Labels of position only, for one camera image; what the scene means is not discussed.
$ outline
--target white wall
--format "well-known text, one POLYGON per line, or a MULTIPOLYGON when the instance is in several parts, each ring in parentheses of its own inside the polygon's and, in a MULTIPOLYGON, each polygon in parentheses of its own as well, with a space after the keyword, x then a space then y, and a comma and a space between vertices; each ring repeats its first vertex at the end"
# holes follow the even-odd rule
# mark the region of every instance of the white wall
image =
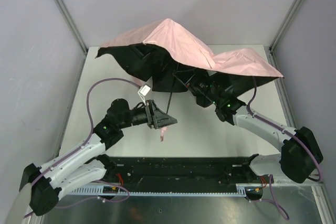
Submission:
POLYGON ((306 0, 275 53, 297 122, 313 130, 323 152, 336 207, 336 0, 306 0))
POLYGON ((293 0, 64 0, 85 43, 172 18, 209 45, 269 46, 293 0))
POLYGON ((0 0, 0 223, 56 149, 83 55, 53 0, 0 0))

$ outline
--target purple cable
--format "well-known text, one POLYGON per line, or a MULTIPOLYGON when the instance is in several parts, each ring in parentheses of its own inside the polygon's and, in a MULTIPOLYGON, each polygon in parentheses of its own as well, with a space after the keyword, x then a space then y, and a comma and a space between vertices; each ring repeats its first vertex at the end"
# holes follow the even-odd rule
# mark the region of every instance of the purple cable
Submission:
POLYGON ((33 213, 34 213, 34 212, 33 212, 33 211, 31 211, 30 213, 26 214, 26 215, 25 215, 23 218, 24 218, 24 219, 26 219, 26 218, 28 218, 29 216, 32 216, 32 215, 33 215, 33 213))
MULTIPOLYGON (((104 199, 104 198, 98 198, 98 199, 102 199, 102 200, 105 200, 107 202, 118 203, 118 202, 122 202, 122 201, 127 200, 131 196, 130 192, 126 188, 124 188, 122 186, 118 186, 118 185, 115 185, 115 184, 112 184, 112 183, 109 183, 109 182, 105 182, 105 181, 102 181, 102 180, 96 180, 95 182, 99 182, 99 183, 107 184, 107 185, 110 185, 110 186, 118 187, 118 188, 124 190, 127 193, 127 196, 125 198, 119 199, 119 200, 110 200, 110 199, 104 199)), ((90 199, 97 199, 97 196, 93 196, 93 197, 88 197, 88 198, 82 199, 82 200, 80 200, 80 201, 78 201, 76 203, 73 203, 71 205, 68 205, 68 206, 55 207, 55 208, 57 208, 57 209, 67 209, 67 208, 70 208, 70 207, 74 207, 74 206, 76 206, 78 204, 81 204, 82 202, 90 200, 90 199)))
POLYGON ((251 110, 251 103, 253 102, 253 100, 255 99, 256 95, 257 95, 257 83, 256 83, 256 79, 253 77, 253 82, 254 82, 254 94, 251 98, 251 100, 247 103, 246 109, 248 111, 248 113, 250 113, 253 117, 255 117, 256 119, 261 120, 262 122, 276 128, 277 130, 285 133, 287 136, 290 136, 291 138, 293 138, 296 142, 298 142, 299 145, 301 145, 301 147, 308 153, 309 157, 311 158, 311 160, 313 161, 318 173, 319 173, 319 179, 314 179, 314 181, 317 182, 321 182, 323 181, 323 171, 319 165, 319 163, 317 162, 316 158, 314 157, 314 155, 310 152, 310 150, 306 147, 306 145, 300 140, 298 139, 296 136, 294 136, 292 133, 286 131, 284 128, 279 127, 278 125, 268 121, 265 118, 262 118, 261 116, 259 116, 258 114, 254 115, 252 110, 251 110))
POLYGON ((276 206, 276 208, 278 209, 279 213, 281 214, 281 216, 285 219, 285 220, 289 220, 289 215, 286 212, 286 210, 279 205, 277 198, 275 197, 274 191, 273 191, 273 187, 272 187, 272 181, 273 181, 273 174, 269 175, 269 189, 271 191, 271 195, 273 200, 270 199, 260 199, 260 200, 250 200, 249 198, 247 198, 249 200, 249 202, 253 202, 253 203, 258 203, 258 202, 268 202, 273 204, 274 206, 276 206))
MULTIPOLYGON (((136 86, 137 88, 140 88, 139 85, 137 85, 136 83, 126 80, 126 79, 122 79, 122 78, 107 78, 107 79, 103 79, 100 81, 97 81, 95 84, 92 85, 92 87, 89 89, 88 94, 86 96, 86 109, 88 111, 88 115, 89 115, 89 120, 90 120, 90 126, 91 126, 91 130, 90 130, 90 134, 88 135, 88 137, 86 138, 86 140, 83 142, 83 145, 86 145, 88 143, 88 141, 90 140, 92 134, 93 134, 93 119, 92 119, 92 115, 90 112, 90 107, 89 107, 89 98, 90 98, 90 93, 91 91, 94 89, 95 86, 97 86, 98 84, 105 82, 105 81, 124 81, 127 82, 129 84, 132 84, 134 86, 136 86)), ((57 165, 59 165, 60 163, 62 163, 64 160, 68 159, 69 157, 73 156, 74 153, 78 152, 81 148, 78 147, 75 150, 73 150, 72 152, 70 152, 68 155, 65 155, 63 158, 61 158, 59 161, 55 162, 52 166, 49 166, 47 169, 45 169, 40 175, 38 175, 34 181, 31 183, 32 187, 36 184, 36 182, 38 182, 39 179, 41 179, 44 175, 46 175, 47 172, 51 171, 50 169, 52 167, 55 167, 57 165)))

